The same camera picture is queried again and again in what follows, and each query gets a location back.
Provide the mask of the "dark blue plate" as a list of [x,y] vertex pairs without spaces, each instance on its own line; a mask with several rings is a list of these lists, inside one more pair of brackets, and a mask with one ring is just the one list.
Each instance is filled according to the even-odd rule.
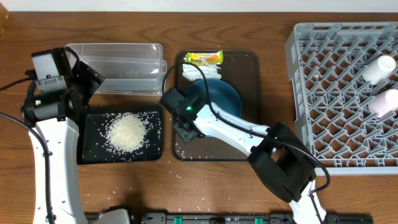
[[[241,117],[243,112],[242,101],[238,92],[223,80],[207,79],[210,100],[216,103],[222,110],[237,117]],[[185,92],[186,96],[198,95],[205,100],[207,97],[205,82],[198,80],[193,82]]]

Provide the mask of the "pile of white rice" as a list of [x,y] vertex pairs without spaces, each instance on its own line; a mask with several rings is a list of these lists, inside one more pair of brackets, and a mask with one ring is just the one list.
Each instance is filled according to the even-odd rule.
[[162,118],[158,111],[106,113],[95,145],[106,162],[156,160],[162,155]]

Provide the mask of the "cream white cup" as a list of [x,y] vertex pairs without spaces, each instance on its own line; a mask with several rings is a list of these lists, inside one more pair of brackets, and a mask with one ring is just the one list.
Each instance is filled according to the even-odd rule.
[[396,61],[391,56],[382,55],[366,66],[362,77],[366,82],[378,85],[392,73],[396,66]]

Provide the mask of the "pink cup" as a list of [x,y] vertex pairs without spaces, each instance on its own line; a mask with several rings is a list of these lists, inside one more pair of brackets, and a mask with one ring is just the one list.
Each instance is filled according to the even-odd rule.
[[397,109],[397,93],[398,90],[390,89],[378,94],[368,104],[368,108],[372,114],[377,114],[378,118],[395,111]]

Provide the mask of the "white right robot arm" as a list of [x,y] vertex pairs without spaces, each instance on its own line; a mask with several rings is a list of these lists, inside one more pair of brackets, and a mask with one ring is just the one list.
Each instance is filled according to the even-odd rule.
[[329,184],[315,185],[315,169],[324,165],[286,125],[253,124],[222,110],[209,96],[188,97],[174,88],[159,103],[173,116],[174,129],[185,142],[211,136],[244,153],[263,185],[289,204],[295,223],[326,222],[317,192]]

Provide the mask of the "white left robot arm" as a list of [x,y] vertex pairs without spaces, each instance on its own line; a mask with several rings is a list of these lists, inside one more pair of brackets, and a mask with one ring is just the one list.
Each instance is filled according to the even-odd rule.
[[36,52],[21,115],[35,159],[34,223],[130,223],[128,210],[83,211],[77,170],[80,114],[104,77],[69,47]]

